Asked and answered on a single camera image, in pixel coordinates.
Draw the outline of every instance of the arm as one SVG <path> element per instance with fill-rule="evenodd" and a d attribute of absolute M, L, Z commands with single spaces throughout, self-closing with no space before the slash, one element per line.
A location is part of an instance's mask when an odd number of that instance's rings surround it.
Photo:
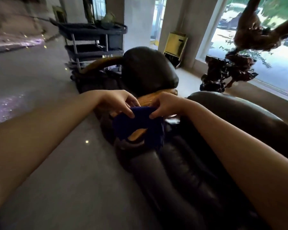
<path fill-rule="evenodd" d="M 133 117 L 126 103 L 139 105 L 125 90 L 94 90 L 1 123 L 0 206 L 97 105 Z"/>
<path fill-rule="evenodd" d="M 215 152 L 227 172 L 273 229 L 288 229 L 288 159 L 202 105 L 162 93 L 151 118 L 182 114 Z"/>

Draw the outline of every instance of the blue towel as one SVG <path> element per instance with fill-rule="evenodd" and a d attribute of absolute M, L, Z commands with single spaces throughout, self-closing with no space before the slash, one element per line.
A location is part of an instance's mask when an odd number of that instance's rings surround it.
<path fill-rule="evenodd" d="M 144 142 L 148 147 L 160 149 L 164 142 L 164 119 L 158 117 L 150 119 L 149 115 L 156 110 L 153 107 L 132 107 L 135 118 L 131 119 L 124 113 L 120 113 L 113 119 L 112 126 L 116 136 L 120 139 L 127 139 L 138 129 L 147 128 Z"/>

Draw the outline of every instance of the forearm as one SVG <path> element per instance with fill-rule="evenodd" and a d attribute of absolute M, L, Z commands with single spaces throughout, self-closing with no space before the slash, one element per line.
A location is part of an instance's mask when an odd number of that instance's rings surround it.
<path fill-rule="evenodd" d="M 0 205 L 94 109 L 89 91 L 0 124 Z"/>
<path fill-rule="evenodd" d="M 288 224 L 288 159 L 244 131 L 186 100 L 185 112 L 257 211 Z"/>

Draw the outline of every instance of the window frame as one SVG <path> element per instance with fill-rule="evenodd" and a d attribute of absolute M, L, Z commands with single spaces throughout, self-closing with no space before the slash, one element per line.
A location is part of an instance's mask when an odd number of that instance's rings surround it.
<path fill-rule="evenodd" d="M 207 26 L 207 30 L 204 34 L 203 40 L 200 44 L 199 50 L 196 53 L 195 61 L 193 64 L 193 71 L 195 71 L 197 74 L 205 74 L 208 70 L 208 65 L 205 62 L 205 57 L 208 54 L 209 47 L 211 40 L 213 38 L 213 35 L 215 34 L 215 30 L 217 28 L 217 25 L 222 17 L 222 14 L 225 10 L 227 0 L 218 0 L 213 14 L 211 16 L 211 19 L 209 21 L 209 24 Z M 266 83 L 264 81 L 261 81 L 257 78 L 253 79 L 252 81 L 248 82 L 250 85 L 254 85 L 260 89 L 263 89 L 269 93 L 272 93 L 276 96 L 279 96 L 285 100 L 288 100 L 288 92 L 285 90 L 282 90 L 280 88 L 277 88 L 273 85 L 270 85 L 269 83 Z"/>

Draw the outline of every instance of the glass window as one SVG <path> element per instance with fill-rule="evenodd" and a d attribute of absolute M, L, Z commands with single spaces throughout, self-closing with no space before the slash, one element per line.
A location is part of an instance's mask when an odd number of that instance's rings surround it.
<path fill-rule="evenodd" d="M 235 47 L 233 38 L 248 1 L 227 0 L 207 54 L 224 58 L 225 54 Z M 257 15 L 264 27 L 274 29 L 288 19 L 288 0 L 261 0 Z M 280 47 L 270 52 L 245 50 L 240 53 L 248 54 L 257 60 L 253 68 L 259 73 L 256 77 L 258 80 L 288 92 L 288 38 Z"/>

